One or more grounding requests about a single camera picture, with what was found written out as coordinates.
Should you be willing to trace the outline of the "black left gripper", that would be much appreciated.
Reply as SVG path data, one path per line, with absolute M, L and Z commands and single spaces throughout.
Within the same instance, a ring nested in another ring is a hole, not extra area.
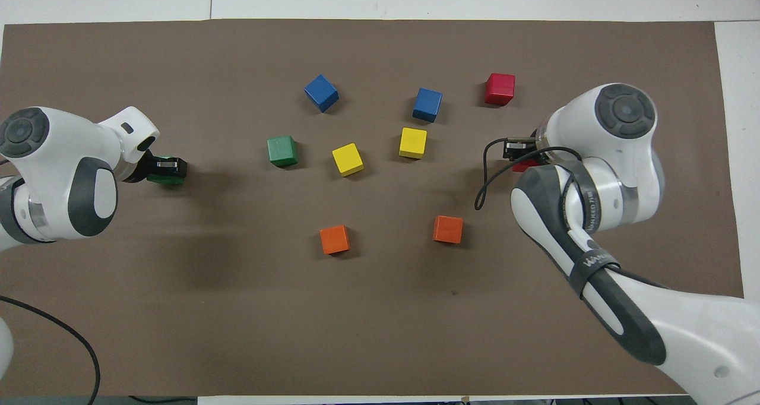
M 128 164 L 121 174 L 121 181 L 137 183 L 148 178 L 149 181 L 184 181 L 187 172 L 187 162 L 176 157 L 155 156 L 152 151 L 145 150 L 135 164 Z

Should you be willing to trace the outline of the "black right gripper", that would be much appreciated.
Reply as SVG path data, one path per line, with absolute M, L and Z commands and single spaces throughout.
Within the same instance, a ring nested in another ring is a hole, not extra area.
M 503 159 L 514 162 L 521 155 L 522 163 L 539 163 L 540 153 L 536 149 L 535 137 L 511 137 L 503 143 Z

